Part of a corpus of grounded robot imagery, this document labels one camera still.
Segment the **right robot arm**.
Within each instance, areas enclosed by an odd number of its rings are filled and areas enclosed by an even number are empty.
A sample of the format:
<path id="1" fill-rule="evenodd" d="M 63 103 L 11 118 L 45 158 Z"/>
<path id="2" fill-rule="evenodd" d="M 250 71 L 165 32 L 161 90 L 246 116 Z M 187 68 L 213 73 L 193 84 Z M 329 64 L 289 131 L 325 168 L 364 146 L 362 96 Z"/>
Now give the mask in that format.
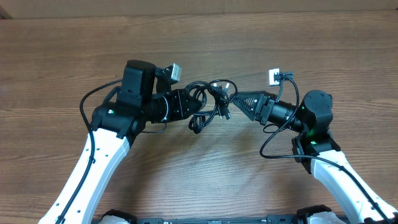
<path id="1" fill-rule="evenodd" d="M 312 90 L 292 105 L 266 91 L 244 91 L 233 103 L 252 121 L 298 133 L 292 139 L 291 158 L 328 189 L 350 223 L 397 223 L 397 209 L 360 178 L 333 139 L 331 95 Z"/>

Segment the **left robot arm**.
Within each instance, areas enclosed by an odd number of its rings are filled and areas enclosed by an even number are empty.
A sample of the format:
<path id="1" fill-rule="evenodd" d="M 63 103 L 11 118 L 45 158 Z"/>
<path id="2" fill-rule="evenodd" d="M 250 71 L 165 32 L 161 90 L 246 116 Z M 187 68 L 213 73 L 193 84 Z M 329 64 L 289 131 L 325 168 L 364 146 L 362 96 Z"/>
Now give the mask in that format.
<path id="1" fill-rule="evenodd" d="M 90 223 L 117 166 L 128 154 L 147 122 L 167 124 L 187 119 L 202 103 L 183 88 L 182 68 L 160 68 L 130 60 L 123 77 L 109 83 L 112 90 L 93 112 L 82 116 L 88 135 L 67 183 L 41 223 Z"/>

